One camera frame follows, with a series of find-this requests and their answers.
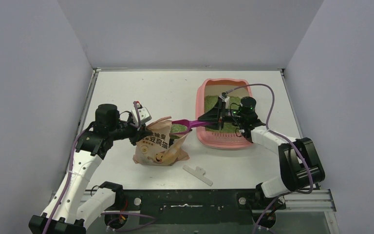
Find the beige cat litter bag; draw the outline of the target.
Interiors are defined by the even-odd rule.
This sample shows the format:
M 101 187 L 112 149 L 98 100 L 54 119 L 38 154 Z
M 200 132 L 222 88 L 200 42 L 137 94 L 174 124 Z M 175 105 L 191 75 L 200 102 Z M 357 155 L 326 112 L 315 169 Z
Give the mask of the beige cat litter bag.
M 133 161 L 136 164 L 171 166 L 177 161 L 188 160 L 188 153 L 182 149 L 188 134 L 171 135 L 171 117 L 163 117 L 149 124 L 152 135 L 136 143 Z

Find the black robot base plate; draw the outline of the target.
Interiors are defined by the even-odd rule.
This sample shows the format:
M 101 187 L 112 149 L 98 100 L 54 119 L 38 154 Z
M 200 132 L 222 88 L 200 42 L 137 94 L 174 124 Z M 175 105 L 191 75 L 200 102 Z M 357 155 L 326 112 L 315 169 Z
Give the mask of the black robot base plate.
M 272 201 L 253 189 L 129 190 L 106 210 L 140 212 L 140 224 L 250 225 Z

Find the purple litter scoop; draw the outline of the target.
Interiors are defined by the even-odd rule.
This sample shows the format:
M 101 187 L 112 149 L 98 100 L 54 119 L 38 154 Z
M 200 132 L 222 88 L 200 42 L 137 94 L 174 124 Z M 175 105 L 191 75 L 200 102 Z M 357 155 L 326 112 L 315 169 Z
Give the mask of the purple litter scoop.
M 173 120 L 171 122 L 171 130 L 169 135 L 184 135 L 192 131 L 193 128 L 203 127 L 198 120 Z

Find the white bag clip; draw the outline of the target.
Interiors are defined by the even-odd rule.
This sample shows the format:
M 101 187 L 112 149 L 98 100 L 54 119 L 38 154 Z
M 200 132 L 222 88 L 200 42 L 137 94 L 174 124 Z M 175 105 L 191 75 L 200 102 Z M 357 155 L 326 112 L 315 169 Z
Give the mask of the white bag clip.
M 206 185 L 208 186 L 213 185 L 213 182 L 205 176 L 206 171 L 203 168 L 197 166 L 195 169 L 193 169 L 187 165 L 184 165 L 183 170 L 188 172 L 190 175 L 194 176 L 195 178 L 199 179 Z

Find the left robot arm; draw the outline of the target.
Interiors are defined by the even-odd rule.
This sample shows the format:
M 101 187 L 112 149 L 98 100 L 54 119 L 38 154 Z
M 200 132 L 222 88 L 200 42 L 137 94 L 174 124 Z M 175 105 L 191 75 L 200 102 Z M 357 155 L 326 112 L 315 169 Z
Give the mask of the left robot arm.
M 114 104 L 100 104 L 95 119 L 74 140 L 65 177 L 51 202 L 40 215 L 31 217 L 28 227 L 34 234 L 84 234 L 88 227 L 109 207 L 124 205 L 122 185 L 104 182 L 86 202 L 81 199 L 99 165 L 113 143 L 129 139 L 135 145 L 151 135 L 146 123 L 151 120 L 148 109 L 138 101 L 121 120 Z

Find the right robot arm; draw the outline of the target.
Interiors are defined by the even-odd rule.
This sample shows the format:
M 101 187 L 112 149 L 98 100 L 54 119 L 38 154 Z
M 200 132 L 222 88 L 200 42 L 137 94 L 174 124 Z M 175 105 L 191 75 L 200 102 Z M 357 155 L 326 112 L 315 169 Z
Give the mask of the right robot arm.
M 325 171 L 315 145 L 310 138 L 294 138 L 268 128 L 256 113 L 256 100 L 243 97 L 237 109 L 230 109 L 227 100 L 217 98 L 216 104 L 198 117 L 208 122 L 208 128 L 222 130 L 227 123 L 238 128 L 239 136 L 250 143 L 258 144 L 279 159 L 280 174 L 257 185 L 254 201 L 260 208 L 267 208 L 274 197 L 297 192 L 303 188 L 312 189 L 325 179 Z

